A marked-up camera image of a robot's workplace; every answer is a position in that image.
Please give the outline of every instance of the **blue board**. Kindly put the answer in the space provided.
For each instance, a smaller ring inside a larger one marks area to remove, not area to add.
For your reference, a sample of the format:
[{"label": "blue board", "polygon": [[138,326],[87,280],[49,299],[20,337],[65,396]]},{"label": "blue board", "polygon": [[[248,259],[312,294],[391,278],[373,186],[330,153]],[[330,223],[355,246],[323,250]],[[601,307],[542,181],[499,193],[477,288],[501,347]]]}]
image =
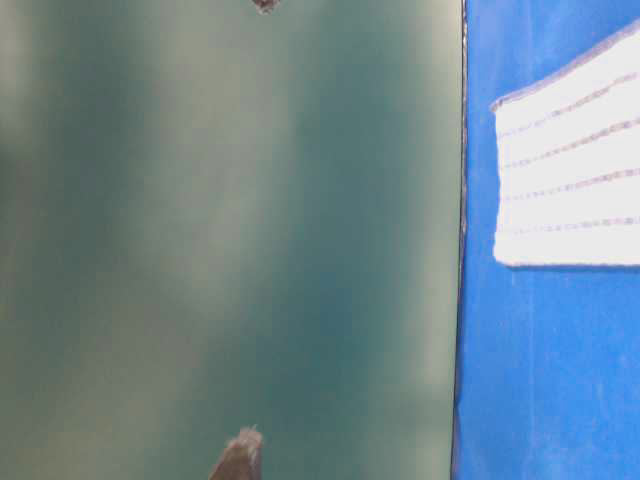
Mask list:
[{"label": "blue board", "polygon": [[489,110],[638,17],[636,0],[467,0],[456,479],[640,478],[640,269],[495,261]]}]

